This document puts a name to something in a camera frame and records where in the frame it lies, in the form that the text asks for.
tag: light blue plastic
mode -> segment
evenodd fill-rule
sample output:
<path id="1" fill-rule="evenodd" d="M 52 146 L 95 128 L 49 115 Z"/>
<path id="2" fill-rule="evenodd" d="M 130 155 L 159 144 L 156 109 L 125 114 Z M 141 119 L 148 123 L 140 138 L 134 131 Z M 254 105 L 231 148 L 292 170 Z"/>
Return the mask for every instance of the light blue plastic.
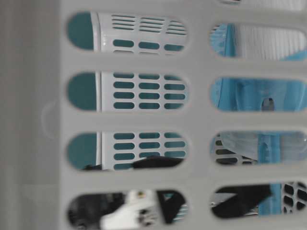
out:
<path id="1" fill-rule="evenodd" d="M 211 37 L 213 49 L 225 57 L 236 56 L 235 28 L 223 24 Z M 307 50 L 284 61 L 301 61 Z M 265 99 L 274 101 L 274 111 L 299 111 L 307 107 L 306 85 L 292 80 L 219 79 L 211 90 L 213 104 L 223 111 L 261 111 Z M 258 163 L 280 163 L 280 133 L 259 133 Z M 271 184 L 272 196 L 259 205 L 260 215 L 281 213 L 281 184 Z"/>

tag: oval opening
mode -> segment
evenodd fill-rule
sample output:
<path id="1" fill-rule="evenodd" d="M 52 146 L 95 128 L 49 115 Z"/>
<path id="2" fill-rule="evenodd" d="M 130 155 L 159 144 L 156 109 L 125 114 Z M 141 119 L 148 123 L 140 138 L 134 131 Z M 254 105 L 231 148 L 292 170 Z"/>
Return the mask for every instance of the oval opening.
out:
<path id="1" fill-rule="evenodd" d="M 67 147 L 68 160 L 81 170 L 134 170 L 174 167 L 189 153 L 174 132 L 97 132 L 81 134 Z"/>
<path id="2" fill-rule="evenodd" d="M 181 51 L 188 37 L 183 23 L 167 17 L 151 18 L 82 12 L 69 20 L 68 38 L 76 47 L 96 52 L 169 56 Z"/>
<path id="3" fill-rule="evenodd" d="M 307 107 L 306 87 L 298 80 L 219 78 L 210 97 L 226 112 L 297 112 Z"/>
<path id="4" fill-rule="evenodd" d="M 228 58 L 266 61 L 307 58 L 305 34 L 284 28 L 222 23 L 211 30 L 210 45 L 217 54 Z"/>
<path id="5" fill-rule="evenodd" d="M 305 208 L 306 202 L 286 194 L 284 188 L 306 188 L 298 182 L 223 187 L 211 197 L 211 210 L 219 218 L 261 217 L 292 214 Z"/>
<path id="6" fill-rule="evenodd" d="M 70 203 L 67 218 L 77 230 L 126 230 L 174 224 L 187 212 L 179 192 L 144 189 L 79 196 Z"/>
<path id="7" fill-rule="evenodd" d="M 307 158 L 307 135 L 294 131 L 229 131 L 217 135 L 212 159 L 222 165 L 299 163 Z"/>
<path id="8" fill-rule="evenodd" d="M 188 100 L 188 88 L 172 75 L 85 72 L 69 81 L 67 96 L 82 110 L 151 113 L 182 107 Z"/>

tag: ventilation slot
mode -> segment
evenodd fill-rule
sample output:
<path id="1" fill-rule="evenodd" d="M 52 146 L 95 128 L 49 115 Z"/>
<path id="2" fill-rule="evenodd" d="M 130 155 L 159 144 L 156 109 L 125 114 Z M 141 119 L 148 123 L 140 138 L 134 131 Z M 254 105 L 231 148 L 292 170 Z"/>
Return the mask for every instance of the ventilation slot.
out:
<path id="1" fill-rule="evenodd" d="M 128 78 L 131 79 L 134 77 L 133 73 L 114 73 L 113 76 L 115 78 Z"/>
<path id="2" fill-rule="evenodd" d="M 113 45 L 114 46 L 119 46 L 119 47 L 133 47 L 134 46 L 134 42 L 133 41 L 129 41 L 129 40 L 114 40 L 113 41 Z"/>
<path id="3" fill-rule="evenodd" d="M 134 154 L 133 153 L 117 153 L 114 155 L 114 159 L 117 161 L 132 160 L 134 159 Z"/>
<path id="4" fill-rule="evenodd" d="M 128 15 L 112 15 L 112 27 L 117 30 L 134 30 L 135 17 Z"/>
<path id="5" fill-rule="evenodd" d="M 159 49 L 160 45 L 158 43 L 153 43 L 153 42 L 140 42 L 139 48 L 141 48 L 141 49 Z"/>
<path id="6" fill-rule="evenodd" d="M 158 80 L 160 78 L 159 74 L 139 74 L 140 79 Z"/>
<path id="7" fill-rule="evenodd" d="M 179 45 L 172 45 L 172 44 L 166 44 L 165 46 L 164 46 L 164 49 L 166 50 L 166 51 L 176 51 L 176 52 L 178 52 L 178 51 L 181 51 L 181 50 L 183 50 L 183 46 L 179 46 Z"/>
<path id="8" fill-rule="evenodd" d="M 116 133 L 114 134 L 114 139 L 116 140 L 128 140 L 128 139 L 134 139 L 135 135 L 134 133 Z"/>
<path id="9" fill-rule="evenodd" d="M 139 31 L 160 33 L 164 26 L 164 21 L 164 19 L 160 18 L 142 17 Z"/>
<path id="10" fill-rule="evenodd" d="M 141 139 L 156 139 L 160 137 L 159 133 L 140 133 Z"/>
<path id="11" fill-rule="evenodd" d="M 134 93 L 132 93 L 132 92 L 115 92 L 114 98 L 116 98 L 116 99 L 132 99 L 132 98 L 134 98 Z"/>

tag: white plastic panel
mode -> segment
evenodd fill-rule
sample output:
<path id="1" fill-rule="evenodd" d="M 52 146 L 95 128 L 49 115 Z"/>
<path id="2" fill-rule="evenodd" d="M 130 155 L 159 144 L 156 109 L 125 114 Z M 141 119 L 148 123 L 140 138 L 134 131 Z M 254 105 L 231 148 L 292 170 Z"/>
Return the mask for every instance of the white plastic panel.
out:
<path id="1" fill-rule="evenodd" d="M 76 12 L 124 12 L 179 17 L 189 31 L 181 55 L 173 58 L 83 52 L 70 44 L 66 25 Z M 78 195 L 137 188 L 180 191 L 192 207 L 182 223 L 167 229 L 203 228 L 227 230 L 306 229 L 306 212 L 262 219 L 221 221 L 208 209 L 210 195 L 230 184 L 257 184 L 271 181 L 307 182 L 307 164 L 253 165 L 229 168 L 212 164 L 207 151 L 212 135 L 221 130 L 307 131 L 306 111 L 300 113 L 221 113 L 210 103 L 209 85 L 221 76 L 303 80 L 302 63 L 230 61 L 217 57 L 209 46 L 208 31 L 216 22 L 253 23 L 287 27 L 307 32 L 306 10 L 276 12 L 225 7 L 214 0 L 11 0 L 1 3 L 0 94 L 1 113 L 1 201 L 4 229 L 71 229 L 66 217 L 69 203 Z M 189 106 L 176 114 L 89 113 L 73 108 L 66 98 L 67 82 L 76 73 L 88 70 L 172 72 L 183 76 L 192 89 Z M 41 124 L 42 111 L 55 101 L 52 119 Z M 44 135 L 47 125 L 55 130 Z M 174 130 L 191 141 L 190 157 L 174 169 L 142 172 L 81 173 L 66 161 L 69 140 L 84 131 L 127 132 Z"/>

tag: white plastic grid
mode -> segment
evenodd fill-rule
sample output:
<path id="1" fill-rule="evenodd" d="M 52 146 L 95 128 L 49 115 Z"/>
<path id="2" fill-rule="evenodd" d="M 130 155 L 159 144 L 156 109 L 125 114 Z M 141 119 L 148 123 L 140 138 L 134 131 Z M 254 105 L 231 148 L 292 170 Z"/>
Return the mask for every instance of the white plastic grid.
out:
<path id="1" fill-rule="evenodd" d="M 84 5 L 82 5 L 80 2 L 78 2 L 78 9 L 84 9 Z M 129 2 L 129 4 L 120 1 L 116 3 L 112 3 L 111 1 L 107 1 L 107 3 L 104 3 L 104 7 L 100 6 L 98 2 L 93 2 L 93 5 L 91 7 L 94 7 L 95 9 L 100 8 L 104 11 L 113 11 L 114 8 L 118 9 L 117 11 L 124 11 L 124 12 L 132 12 L 136 11 L 135 6 L 137 5 L 137 11 L 143 11 L 147 12 L 149 15 L 154 14 L 154 12 L 161 12 L 160 10 L 163 9 L 163 12 L 168 12 L 169 14 L 175 14 L 180 15 L 187 27 L 191 30 L 190 39 L 193 41 L 193 45 L 190 44 L 190 46 L 187 49 L 187 52 L 184 53 L 181 57 L 166 61 L 166 59 L 151 59 L 154 60 L 155 66 L 153 66 L 153 62 L 150 63 L 150 65 L 146 64 L 145 60 L 141 60 L 140 58 L 135 58 L 134 60 L 128 60 L 124 56 L 116 57 L 117 60 L 120 60 L 123 65 L 119 68 L 115 64 L 112 64 L 112 61 L 115 60 L 115 57 L 108 57 L 104 55 L 99 55 L 99 61 L 93 61 L 91 64 L 89 62 L 84 62 L 86 64 L 82 64 L 81 60 L 85 60 L 82 57 L 77 57 L 74 59 L 74 62 L 77 62 L 77 64 L 80 64 L 80 66 L 75 69 L 74 71 L 78 71 L 79 69 L 84 68 L 85 66 L 91 66 L 96 67 L 96 69 L 100 68 L 107 68 L 107 69 L 120 69 L 124 70 L 124 68 L 136 68 L 137 66 L 142 66 L 142 69 L 146 70 L 152 70 L 152 69 L 171 69 L 172 71 L 181 73 L 185 75 L 187 78 L 187 82 L 193 87 L 194 94 L 191 96 L 191 102 L 190 105 L 187 106 L 183 111 L 173 114 L 172 116 L 167 116 L 166 114 L 162 114 L 158 116 L 156 119 L 154 116 L 146 115 L 146 118 L 144 114 L 138 114 L 134 116 L 133 118 L 131 115 L 125 113 L 123 116 L 126 121 L 128 122 L 128 125 L 125 126 L 119 126 L 122 125 L 122 122 L 118 120 L 119 116 L 116 115 L 113 118 L 110 116 L 110 114 L 103 114 L 103 115 L 93 115 L 91 114 L 91 121 L 85 119 L 84 123 L 82 125 L 77 126 L 77 128 L 72 129 L 65 129 L 67 126 L 64 125 L 62 128 L 64 129 L 63 134 L 64 137 L 70 136 L 72 133 L 79 132 L 85 129 L 97 129 L 97 127 L 101 127 L 103 130 L 112 130 L 114 128 L 120 128 L 121 130 L 129 130 L 132 127 L 139 127 L 139 129 L 143 129 L 142 124 L 144 124 L 145 120 L 151 119 L 151 123 L 155 127 L 176 127 L 178 131 L 185 130 L 185 135 L 188 138 L 188 140 L 192 140 L 193 143 L 193 155 L 189 158 L 189 161 L 187 163 L 183 164 L 182 166 L 179 166 L 175 170 L 167 170 L 169 173 L 167 173 L 166 176 L 163 177 L 163 181 L 161 181 L 162 172 L 163 175 L 165 175 L 165 171 L 146 171 L 141 173 L 133 172 L 133 173 L 125 173 L 125 180 L 123 181 L 120 179 L 120 177 L 124 174 L 118 173 L 117 175 L 98 175 L 98 174 L 92 174 L 92 175 L 78 175 L 79 179 L 85 179 L 90 178 L 90 180 L 83 184 L 82 186 L 78 186 L 78 192 L 68 192 L 63 187 L 61 189 L 62 199 L 65 200 L 64 204 L 66 204 L 71 197 L 75 196 L 76 194 L 84 193 L 84 192 L 90 192 L 90 191 L 105 191 L 105 190 L 112 190 L 112 189 L 123 189 L 133 186 L 145 186 L 150 188 L 157 188 L 157 187 L 163 187 L 163 186 L 175 186 L 177 189 L 182 191 L 184 195 L 189 199 L 189 202 L 191 203 L 194 211 L 192 210 L 189 218 L 182 222 L 181 225 L 176 226 L 176 229 L 186 229 L 190 226 L 203 226 L 203 223 L 205 222 L 208 224 L 208 226 L 211 226 L 213 229 L 221 229 L 223 227 L 223 221 L 218 221 L 209 214 L 208 207 L 204 205 L 204 202 L 201 202 L 201 200 L 206 201 L 207 196 L 211 193 L 213 189 L 216 187 L 219 187 L 224 184 L 244 184 L 244 183 L 252 183 L 252 182 L 266 182 L 266 181 L 276 181 L 276 180 L 284 180 L 289 178 L 295 178 L 298 175 L 304 174 L 305 170 L 303 167 L 300 167 L 300 169 L 296 170 L 294 173 L 294 170 L 292 172 L 291 169 L 297 169 L 297 166 L 253 166 L 249 170 L 249 172 L 246 172 L 243 168 L 238 168 L 233 171 L 229 171 L 229 169 L 222 169 L 218 166 L 211 166 L 210 159 L 208 155 L 199 155 L 199 152 L 201 152 L 201 149 L 203 149 L 204 141 L 209 146 L 211 135 L 215 131 L 219 129 L 229 129 L 229 128 L 241 128 L 241 129 L 247 129 L 247 130 L 253 130 L 255 127 L 257 127 L 257 124 L 262 124 L 260 127 L 261 129 L 285 129 L 286 127 L 291 126 L 291 128 L 302 130 L 301 125 L 303 124 L 303 121 L 305 120 L 302 115 L 296 114 L 293 117 L 293 120 L 290 121 L 288 119 L 288 115 L 259 115 L 259 114 L 250 114 L 248 116 L 238 114 L 238 115 L 232 115 L 232 114 L 222 114 L 219 113 L 213 109 L 210 108 L 209 100 L 204 100 L 203 98 L 206 98 L 206 94 L 203 93 L 203 86 L 210 85 L 210 82 L 212 82 L 213 78 L 217 75 L 223 75 L 226 73 L 231 73 L 232 75 L 235 74 L 243 75 L 247 77 L 251 77 L 251 75 L 254 76 L 263 76 L 262 73 L 264 72 L 265 77 L 283 77 L 288 78 L 290 76 L 290 72 L 293 73 L 293 68 L 288 69 L 289 67 L 295 67 L 294 69 L 294 75 L 292 75 L 293 78 L 295 78 L 295 75 L 301 76 L 296 78 L 303 78 L 303 70 L 304 67 L 298 65 L 298 64 L 278 64 L 278 63 L 261 63 L 257 62 L 225 62 L 221 61 L 220 63 L 226 63 L 221 67 L 221 65 L 218 65 L 217 62 L 219 61 L 218 58 L 213 58 L 214 56 L 209 50 L 209 47 L 203 44 L 203 39 L 206 37 L 207 31 L 209 31 L 210 27 L 214 21 L 218 19 L 223 20 L 233 20 L 233 21 L 246 21 L 246 22 L 255 22 L 255 23 L 267 23 L 271 25 L 293 25 L 295 27 L 304 28 L 304 26 L 301 24 L 301 17 L 299 16 L 292 16 L 292 17 L 286 17 L 283 15 L 283 18 L 280 13 L 263 13 L 259 11 L 239 11 L 239 10 L 231 10 L 227 11 L 222 6 L 218 6 L 213 1 L 193 1 L 189 2 L 190 10 L 193 10 L 193 14 L 190 14 L 190 11 L 187 11 L 186 8 L 188 5 L 184 2 L 177 2 L 172 4 L 172 7 L 169 7 L 167 2 L 164 2 L 163 4 L 157 4 L 154 5 L 152 3 L 144 3 L 140 1 L 132 1 Z M 68 7 L 64 7 L 64 12 L 68 12 Z M 196 30 L 196 28 L 200 28 L 200 25 L 202 24 L 203 31 Z M 70 50 L 67 48 L 67 51 L 69 51 L 70 54 L 75 53 L 75 51 Z M 202 65 L 197 65 L 198 62 L 196 60 L 199 60 L 199 57 L 201 57 L 201 60 L 203 60 Z M 69 75 L 69 72 L 72 71 L 70 68 L 65 69 L 65 72 L 63 73 L 63 76 Z M 206 77 L 201 78 L 201 73 L 206 73 Z M 70 111 L 69 117 L 71 118 L 71 115 L 74 113 L 73 110 L 69 108 L 63 108 L 64 111 Z M 79 119 L 72 119 L 70 121 L 70 126 L 75 124 Z M 205 164 L 205 167 L 197 167 L 200 164 Z M 211 172 L 210 178 L 205 176 L 208 175 L 208 172 Z M 68 169 L 65 170 L 65 176 L 63 178 L 63 182 L 65 182 L 68 179 L 74 178 L 75 172 L 70 172 Z M 194 177 L 194 180 L 189 180 L 188 178 L 190 176 Z M 106 182 L 104 184 L 104 187 L 97 185 L 97 180 L 103 180 Z M 270 220 L 251 220 L 246 219 L 242 221 L 237 221 L 238 224 L 235 224 L 232 221 L 232 225 L 228 225 L 228 229 L 244 229 L 246 227 L 249 227 L 250 229 L 271 229 L 272 227 L 278 227 L 279 229 L 285 229 L 288 227 L 293 227 L 293 224 L 296 223 L 296 226 L 301 227 L 302 223 L 304 223 L 303 219 L 301 218 L 302 215 L 298 215 L 296 217 L 291 216 L 290 218 L 277 218 L 276 221 Z"/>
<path id="2" fill-rule="evenodd" d="M 183 23 L 175 18 L 148 15 L 91 12 L 94 40 L 99 42 L 96 51 L 114 53 L 138 53 L 175 55 L 178 51 L 167 46 L 184 46 L 187 42 L 187 30 Z M 125 40 L 132 44 L 128 47 L 115 45 L 115 41 Z"/>
<path id="3" fill-rule="evenodd" d="M 103 112 L 173 110 L 182 107 L 188 100 L 187 85 L 176 76 L 102 72 L 98 78 L 101 89 L 97 94 L 97 108 Z"/>
<path id="4" fill-rule="evenodd" d="M 246 167 L 230 170 L 212 164 L 209 154 L 204 153 L 209 151 L 212 133 L 222 130 L 307 131 L 306 111 L 291 115 L 225 114 L 211 107 L 206 93 L 206 86 L 215 78 L 229 75 L 304 81 L 307 70 L 304 63 L 225 60 L 210 50 L 209 43 L 204 43 L 210 28 L 220 21 L 284 26 L 306 33 L 306 10 L 298 13 L 245 10 L 243 7 L 224 7 L 214 0 L 41 0 L 28 1 L 26 5 L 24 1 L 12 0 L 3 4 L 0 15 L 4 20 L 0 23 L 6 33 L 4 43 L 0 44 L 4 48 L 4 55 L 0 58 L 5 60 L 1 62 L 5 83 L 0 84 L 0 92 L 4 98 L 14 92 L 14 96 L 8 98 L 8 104 L 4 105 L 7 113 L 0 121 L 3 127 L 1 149 L 9 153 L 1 161 L 1 166 L 5 166 L 1 167 L 5 172 L 1 178 L 4 184 L 1 198 L 7 210 L 1 216 L 4 229 L 71 229 L 65 212 L 68 203 L 76 196 L 144 187 L 176 188 L 188 200 L 191 209 L 185 221 L 167 229 L 201 228 L 204 224 L 211 229 L 228 230 L 306 229 L 305 211 L 297 215 L 222 221 L 213 217 L 207 205 L 210 194 L 225 185 L 296 180 L 306 183 L 306 162 L 254 165 L 248 171 Z M 66 23 L 74 13 L 84 10 L 173 15 L 188 28 L 189 42 L 181 55 L 168 59 L 83 52 L 67 40 Z M 35 25 L 33 30 L 26 29 L 29 24 Z M 67 82 L 75 73 L 140 69 L 142 72 L 174 72 L 181 76 L 192 89 L 187 106 L 178 113 L 95 114 L 73 108 L 66 99 Z M 29 90 L 33 84 L 35 91 Z M 60 105 L 55 107 L 58 116 L 53 116 L 57 135 L 50 140 L 43 135 L 38 121 L 42 108 L 56 98 L 58 92 Z M 129 131 L 135 128 L 144 131 L 153 127 L 182 133 L 191 146 L 189 160 L 175 169 L 103 175 L 77 172 L 67 163 L 69 140 L 84 131 Z M 28 188 L 31 192 L 21 195 Z M 39 196 L 42 191 L 45 191 L 44 195 Z M 35 197 L 33 203 L 29 197 Z"/>
<path id="5" fill-rule="evenodd" d="M 134 161 L 144 159 L 144 153 L 154 152 L 155 155 L 158 154 L 159 156 L 170 156 L 175 154 L 177 155 L 176 157 L 179 158 L 186 158 L 189 153 L 189 147 L 186 141 L 178 134 L 171 132 L 130 132 L 124 133 L 124 135 L 125 134 L 131 137 L 129 139 L 121 138 L 121 136 L 123 136 L 121 133 L 102 134 L 101 162 L 97 162 L 97 164 L 102 163 L 103 169 L 114 170 L 115 165 L 131 164 Z M 116 144 L 130 144 L 131 146 L 115 149 Z M 122 153 L 132 153 L 134 157 L 129 160 L 116 160 L 115 154 Z"/>

